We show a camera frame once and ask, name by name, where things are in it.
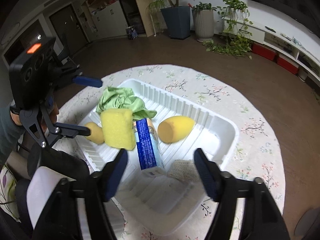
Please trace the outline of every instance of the person's hand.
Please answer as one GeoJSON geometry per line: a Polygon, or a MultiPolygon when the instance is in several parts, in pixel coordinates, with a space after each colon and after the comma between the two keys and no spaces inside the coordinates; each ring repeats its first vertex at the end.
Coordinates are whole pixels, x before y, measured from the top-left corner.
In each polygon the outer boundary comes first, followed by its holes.
{"type": "MultiPolygon", "coordinates": [[[[12,112],[10,112],[10,114],[11,114],[11,118],[12,118],[13,122],[18,126],[22,126],[22,123],[20,122],[19,115],[18,114],[13,114],[12,112]]],[[[59,114],[59,109],[57,107],[57,104],[53,103],[53,110],[49,114],[50,120],[51,120],[52,123],[56,123],[57,122],[57,115],[58,114],[59,114]]],[[[47,125],[45,124],[44,120],[41,121],[40,125],[41,125],[42,130],[45,132],[45,130],[47,130],[47,125]]]]}

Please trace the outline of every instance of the doorframe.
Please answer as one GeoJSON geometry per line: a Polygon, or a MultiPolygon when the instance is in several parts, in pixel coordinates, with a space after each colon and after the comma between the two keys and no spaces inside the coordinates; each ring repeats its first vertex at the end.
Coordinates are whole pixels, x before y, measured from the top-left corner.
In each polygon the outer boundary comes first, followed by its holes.
{"type": "Polygon", "coordinates": [[[52,23],[51,17],[52,17],[52,16],[54,16],[55,14],[57,14],[58,12],[60,12],[60,11],[64,10],[64,9],[65,9],[65,8],[67,8],[67,7],[71,7],[72,12],[73,12],[73,13],[74,13],[74,15],[76,16],[76,19],[77,19],[77,21],[79,22],[79,25],[80,25],[80,29],[81,29],[81,31],[82,31],[82,34],[83,34],[84,38],[85,38],[85,39],[86,39],[86,41],[87,41],[87,43],[86,43],[86,45],[87,45],[88,43],[90,43],[90,41],[88,40],[88,37],[87,37],[87,35],[85,34],[85,32],[84,32],[84,30],[83,30],[83,27],[82,27],[81,21],[80,21],[80,19],[79,19],[78,15],[76,14],[76,12],[75,12],[75,10],[74,10],[74,8],[73,8],[73,6],[72,6],[72,4],[71,4],[71,3],[69,3],[68,5],[64,6],[63,8],[60,8],[59,10],[55,11],[53,14],[49,15],[49,20],[50,20],[50,22],[51,22],[51,25],[52,25],[52,26],[53,26],[53,28],[54,28],[54,31],[56,32],[56,34],[57,34],[57,36],[58,36],[59,40],[61,41],[61,37],[59,36],[59,34],[58,34],[58,32],[57,32],[56,28],[54,27],[54,24],[52,23]]]}

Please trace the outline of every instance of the beige scrubber pad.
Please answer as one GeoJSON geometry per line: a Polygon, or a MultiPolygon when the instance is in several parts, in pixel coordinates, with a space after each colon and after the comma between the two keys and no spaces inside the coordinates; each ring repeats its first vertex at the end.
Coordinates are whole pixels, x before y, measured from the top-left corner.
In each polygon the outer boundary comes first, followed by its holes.
{"type": "Polygon", "coordinates": [[[199,182],[200,177],[193,161],[175,160],[167,173],[168,177],[178,179],[180,181],[199,182]]]}
{"type": "Polygon", "coordinates": [[[132,110],[110,108],[100,114],[104,142],[110,147],[133,150],[136,140],[133,132],[132,110]]]}

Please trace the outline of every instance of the yellow sponge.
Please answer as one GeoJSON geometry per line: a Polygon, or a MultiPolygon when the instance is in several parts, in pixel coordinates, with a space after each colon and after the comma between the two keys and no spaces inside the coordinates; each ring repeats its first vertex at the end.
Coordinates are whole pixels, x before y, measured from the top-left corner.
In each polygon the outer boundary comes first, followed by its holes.
{"type": "Polygon", "coordinates": [[[136,140],[133,132],[132,110],[110,108],[100,114],[104,142],[110,147],[133,150],[136,140]]]}

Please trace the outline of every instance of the orange light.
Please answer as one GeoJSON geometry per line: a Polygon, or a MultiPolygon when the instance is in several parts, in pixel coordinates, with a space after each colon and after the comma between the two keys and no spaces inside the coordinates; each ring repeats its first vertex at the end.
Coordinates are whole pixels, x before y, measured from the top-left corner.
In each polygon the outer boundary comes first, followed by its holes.
{"type": "Polygon", "coordinates": [[[28,54],[32,54],[35,53],[37,49],[39,49],[41,47],[41,43],[36,43],[34,45],[32,45],[32,47],[30,49],[27,50],[28,54]]]}

